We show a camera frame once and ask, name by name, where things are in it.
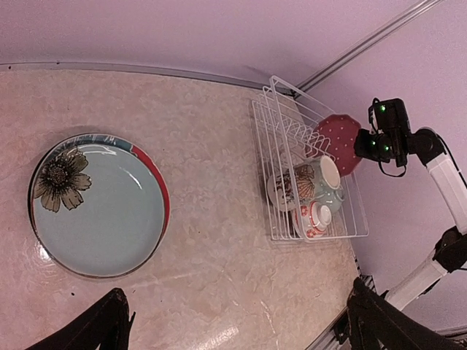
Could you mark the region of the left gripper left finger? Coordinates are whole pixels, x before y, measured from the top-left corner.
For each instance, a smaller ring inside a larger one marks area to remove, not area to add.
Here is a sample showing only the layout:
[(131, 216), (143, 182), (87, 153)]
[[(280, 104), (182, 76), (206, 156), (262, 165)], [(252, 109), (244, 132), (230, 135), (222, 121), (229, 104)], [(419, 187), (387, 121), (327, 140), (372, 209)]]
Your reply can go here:
[(135, 315), (121, 288), (111, 289), (67, 326), (31, 349), (127, 349)]

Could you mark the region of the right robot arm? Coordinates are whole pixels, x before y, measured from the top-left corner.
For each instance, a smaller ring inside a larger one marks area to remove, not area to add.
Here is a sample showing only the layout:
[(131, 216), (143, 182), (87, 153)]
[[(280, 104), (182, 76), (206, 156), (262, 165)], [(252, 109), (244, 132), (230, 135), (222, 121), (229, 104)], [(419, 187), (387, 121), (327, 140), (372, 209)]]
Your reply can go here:
[[(412, 131), (429, 127), (440, 134), (451, 149), (456, 163), (466, 173), (466, 127), (460, 131), (452, 120), (445, 125), (428, 102), (414, 103), (402, 97)], [(377, 163), (362, 160), (356, 170), (368, 220), (369, 235), (353, 244), (362, 271), (373, 275), (379, 292), (394, 287), (412, 272), (441, 234), (454, 225), (453, 218), (437, 186), (415, 155), (408, 157), (406, 174), (401, 178), (384, 175)], [(448, 311), (466, 301), (466, 272), (444, 277), (429, 293), (410, 303), (404, 312), (415, 316)]]

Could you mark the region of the red teal floral plate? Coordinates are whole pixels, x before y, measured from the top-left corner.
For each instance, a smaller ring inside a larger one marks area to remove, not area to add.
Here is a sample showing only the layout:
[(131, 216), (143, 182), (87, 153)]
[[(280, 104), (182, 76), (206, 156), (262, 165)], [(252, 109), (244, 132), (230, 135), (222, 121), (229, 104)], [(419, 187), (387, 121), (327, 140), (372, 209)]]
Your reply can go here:
[(56, 144), (42, 158), (30, 188), (58, 164), (68, 179), (52, 185), (57, 193), (71, 189), (78, 174), (89, 176), (86, 198), (75, 212), (92, 228), (82, 234), (103, 249), (114, 240), (128, 238), (155, 251), (169, 226), (169, 191), (157, 166), (135, 144), (105, 133), (82, 133)]

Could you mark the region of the red polka dot plate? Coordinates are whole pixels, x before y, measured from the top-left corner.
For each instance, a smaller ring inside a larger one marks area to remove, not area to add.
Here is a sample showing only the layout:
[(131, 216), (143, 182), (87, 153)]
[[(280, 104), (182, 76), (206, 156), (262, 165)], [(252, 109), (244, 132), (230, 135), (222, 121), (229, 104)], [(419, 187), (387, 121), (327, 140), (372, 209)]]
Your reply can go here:
[(321, 120), (314, 132), (319, 139), (310, 146), (305, 146), (307, 158), (316, 158), (326, 154), (333, 158), (340, 177), (350, 175), (361, 161), (355, 155), (354, 143), (360, 130), (360, 123), (348, 114), (332, 114)]

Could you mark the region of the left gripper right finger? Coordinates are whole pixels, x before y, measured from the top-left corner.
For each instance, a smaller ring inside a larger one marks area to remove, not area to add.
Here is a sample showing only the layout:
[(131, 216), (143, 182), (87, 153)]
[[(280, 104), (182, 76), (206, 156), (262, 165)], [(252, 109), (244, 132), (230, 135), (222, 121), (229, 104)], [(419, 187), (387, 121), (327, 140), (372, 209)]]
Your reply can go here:
[(418, 324), (361, 279), (355, 279), (347, 299), (352, 349), (455, 349), (456, 343)]

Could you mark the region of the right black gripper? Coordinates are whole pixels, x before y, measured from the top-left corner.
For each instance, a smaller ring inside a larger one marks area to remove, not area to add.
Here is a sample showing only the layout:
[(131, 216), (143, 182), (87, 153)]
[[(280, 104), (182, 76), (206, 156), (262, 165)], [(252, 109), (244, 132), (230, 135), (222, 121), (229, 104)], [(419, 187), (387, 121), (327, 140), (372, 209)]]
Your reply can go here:
[(384, 133), (371, 134), (360, 129), (355, 139), (354, 151), (360, 158), (375, 162), (389, 163), (393, 159), (390, 137)]

